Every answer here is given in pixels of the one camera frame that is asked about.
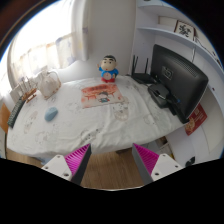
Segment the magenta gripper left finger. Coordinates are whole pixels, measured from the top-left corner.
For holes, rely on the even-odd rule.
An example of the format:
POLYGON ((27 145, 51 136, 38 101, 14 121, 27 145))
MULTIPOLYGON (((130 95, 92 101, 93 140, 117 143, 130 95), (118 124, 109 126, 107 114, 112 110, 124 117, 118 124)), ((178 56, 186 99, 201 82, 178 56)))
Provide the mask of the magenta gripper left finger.
POLYGON ((87 144, 66 156, 56 155, 42 169, 80 185, 90 156, 91 145, 87 144))

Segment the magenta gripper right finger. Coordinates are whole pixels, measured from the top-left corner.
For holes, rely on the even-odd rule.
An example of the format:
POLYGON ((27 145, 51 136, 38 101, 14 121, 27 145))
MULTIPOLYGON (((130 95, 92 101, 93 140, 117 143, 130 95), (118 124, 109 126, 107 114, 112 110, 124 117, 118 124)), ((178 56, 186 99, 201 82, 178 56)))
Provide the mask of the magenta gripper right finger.
POLYGON ((132 145, 132 155, 145 185, 182 169, 169 155, 158 155, 137 144, 132 145))

